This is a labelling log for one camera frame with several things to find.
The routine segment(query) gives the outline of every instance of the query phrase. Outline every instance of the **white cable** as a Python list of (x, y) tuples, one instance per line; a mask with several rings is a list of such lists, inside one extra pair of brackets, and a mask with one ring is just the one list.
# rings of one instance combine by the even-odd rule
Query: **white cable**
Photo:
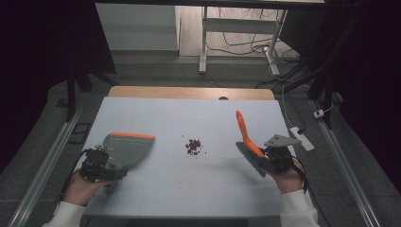
[(283, 85), (283, 87), (282, 87), (282, 89), (281, 89), (281, 98), (282, 98), (282, 101), (283, 101), (283, 109), (284, 109), (284, 114), (286, 115), (286, 120), (287, 120), (287, 122), (289, 123), (289, 125), (292, 127), (292, 128), (294, 128), (294, 126), (291, 124), (291, 122), (289, 122), (289, 120), (288, 120), (288, 117), (287, 117), (287, 110), (286, 110), (286, 104), (284, 103), (284, 85)]

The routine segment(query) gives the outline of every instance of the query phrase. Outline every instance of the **metal frame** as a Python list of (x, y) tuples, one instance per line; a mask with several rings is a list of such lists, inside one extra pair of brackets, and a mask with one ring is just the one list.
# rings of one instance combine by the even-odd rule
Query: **metal frame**
[(85, 105), (86, 96), (84, 96), (84, 100), (78, 107), (78, 110), (72, 116), (71, 121), (65, 122), (62, 125), (62, 128), (57, 135), (56, 140), (54, 141), (52, 147), (47, 152), (44, 161), (42, 162), (41, 167), (35, 175), (32, 183), (27, 189), (23, 199), (21, 200), (18, 208), (15, 210), (14, 215), (12, 216), (8, 227), (17, 227), (17, 226), (25, 226), (27, 220), (29, 219), (32, 210), (38, 201), (39, 197), (44, 190), (44, 186), (46, 185), (47, 180), (50, 177), (59, 157), (61, 155), (62, 150), (64, 149), (65, 144), (67, 143), (68, 137), (71, 134), (71, 131), (74, 129), (80, 114), (82, 113), (83, 107)]
[(231, 32), (272, 35), (270, 47), (265, 49), (266, 57), (274, 76), (280, 75), (272, 52), (277, 43), (278, 35), (287, 11), (283, 10), (277, 21), (258, 21), (244, 19), (208, 18), (207, 7), (202, 8), (202, 36), (200, 46), (200, 74), (206, 73), (206, 37), (207, 32)]
[[(312, 110), (317, 110), (312, 100), (309, 101), (309, 104)], [(319, 120), (319, 126), (321, 127), (321, 130), (328, 146), (330, 147), (330, 150), (333, 152), (334, 159), (339, 165), (340, 171), (342, 173), (342, 176), (344, 177), (344, 180), (347, 182), (348, 188), (357, 201), (357, 207), (359, 208), (360, 214), (365, 220), (366, 226), (381, 226), (378, 218), (376, 217), (375, 210), (370, 204), (365, 192), (362, 189), (362, 186), (357, 180), (357, 176), (355, 175), (354, 170), (348, 163), (348, 159), (346, 158), (344, 151), (342, 150), (340, 143), (336, 138), (336, 135), (327, 127), (326, 124), (324, 124), (322, 120)]]

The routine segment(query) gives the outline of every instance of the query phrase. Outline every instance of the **orange tool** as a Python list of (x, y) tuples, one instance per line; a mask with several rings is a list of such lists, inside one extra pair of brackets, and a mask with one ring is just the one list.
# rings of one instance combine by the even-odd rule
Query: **orange tool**
[(239, 129), (241, 130), (242, 140), (245, 146), (257, 156), (266, 158), (265, 154), (260, 151), (260, 148), (252, 141), (250, 137), (248, 137), (247, 127), (245, 126), (245, 121), (240, 111), (236, 111), (236, 121), (238, 122)]

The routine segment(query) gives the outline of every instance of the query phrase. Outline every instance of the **gray plastic piece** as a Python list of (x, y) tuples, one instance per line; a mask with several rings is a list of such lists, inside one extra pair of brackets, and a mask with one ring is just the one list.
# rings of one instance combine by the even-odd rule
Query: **gray plastic piece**
[(273, 147), (273, 148), (280, 148), (280, 147), (286, 147), (289, 145), (294, 145), (294, 144), (300, 144), (301, 141), (294, 139), (294, 138), (289, 138), (285, 137), (283, 135), (275, 134), (268, 142), (265, 142), (266, 147)]

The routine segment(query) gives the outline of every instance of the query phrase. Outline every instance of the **table leg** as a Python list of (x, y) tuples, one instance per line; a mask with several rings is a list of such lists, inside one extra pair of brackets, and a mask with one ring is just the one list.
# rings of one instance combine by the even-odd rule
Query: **table leg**
[(271, 37), (271, 44), (269, 48), (265, 49), (265, 54), (266, 57), (268, 58), (268, 63), (269, 67), (271, 70), (271, 73), (273, 76), (279, 76), (280, 72), (278, 71), (277, 65), (275, 63), (274, 57), (273, 57), (273, 51), (274, 47), (277, 43), (278, 35), (280, 34), (281, 26), (283, 25), (284, 22), (284, 17), (286, 16), (287, 11), (283, 10), (280, 17), (277, 20), (277, 24), (274, 28), (273, 36)]
[(200, 74), (206, 73), (207, 7), (202, 8), (202, 34), (200, 47)]

